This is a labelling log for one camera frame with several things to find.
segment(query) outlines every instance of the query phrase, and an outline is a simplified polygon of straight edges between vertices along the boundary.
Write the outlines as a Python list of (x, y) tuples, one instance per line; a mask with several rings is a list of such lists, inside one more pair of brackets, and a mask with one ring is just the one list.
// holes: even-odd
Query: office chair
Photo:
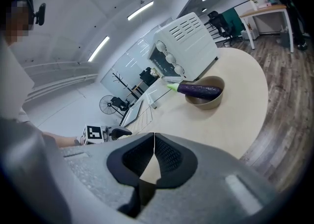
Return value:
[(159, 77), (154, 77), (151, 75), (151, 68), (146, 68), (146, 71), (142, 71), (140, 74), (140, 79), (144, 81), (145, 84), (151, 86)]
[(122, 101), (122, 99), (117, 97), (113, 97), (111, 99), (112, 105), (118, 107), (122, 112), (125, 112), (129, 108), (130, 102), (128, 100), (126, 101), (127, 103), (125, 103), (124, 101)]
[(218, 34), (224, 38), (227, 38), (223, 45), (225, 46), (225, 43), (229, 41), (230, 46), (231, 42), (233, 40), (233, 34), (236, 30), (236, 27), (233, 22), (232, 25), (229, 25), (227, 21), (225, 20), (224, 16), (222, 14), (219, 14), (217, 11), (212, 11), (208, 14), (209, 21), (206, 24), (211, 24), (213, 27), (215, 27), (218, 30)]

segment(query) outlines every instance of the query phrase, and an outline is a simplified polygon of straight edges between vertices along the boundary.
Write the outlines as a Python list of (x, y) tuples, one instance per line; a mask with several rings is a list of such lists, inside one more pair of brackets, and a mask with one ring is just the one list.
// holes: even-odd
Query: bowl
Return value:
[(224, 89), (225, 89), (225, 82), (222, 78), (217, 77), (217, 76), (208, 76), (208, 77), (204, 77), (204, 78), (201, 78), (201, 79), (195, 81), (193, 83), (193, 85), (216, 86), (216, 87), (219, 87), (222, 90), (222, 92), (217, 98), (215, 98), (212, 101), (205, 100), (205, 99), (199, 99), (199, 98), (195, 98), (195, 97), (191, 97), (191, 96), (186, 95), (185, 99), (187, 102), (196, 106), (197, 108), (200, 108), (201, 110), (214, 109), (220, 105), (221, 100), (222, 100), (222, 96), (224, 93)]

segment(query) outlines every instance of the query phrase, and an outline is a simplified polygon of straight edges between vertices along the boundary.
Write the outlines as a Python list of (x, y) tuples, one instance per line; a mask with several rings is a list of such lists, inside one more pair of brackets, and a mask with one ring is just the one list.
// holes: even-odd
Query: eggplant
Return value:
[(185, 95), (205, 99), (205, 100), (214, 100), (217, 98), (221, 92), (222, 89), (216, 86), (208, 86), (208, 85), (192, 85), (192, 84), (168, 84), (168, 88), (183, 93)]

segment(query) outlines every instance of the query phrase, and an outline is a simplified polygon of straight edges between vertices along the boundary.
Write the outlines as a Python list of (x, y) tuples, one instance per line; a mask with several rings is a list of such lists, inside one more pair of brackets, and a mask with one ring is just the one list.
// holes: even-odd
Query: standing fan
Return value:
[(115, 112), (118, 112), (121, 116), (123, 116), (119, 111), (118, 108), (114, 105), (112, 105), (112, 100), (113, 96), (112, 95), (106, 95), (102, 97), (102, 99), (99, 102), (99, 108), (101, 111), (105, 114), (113, 114)]

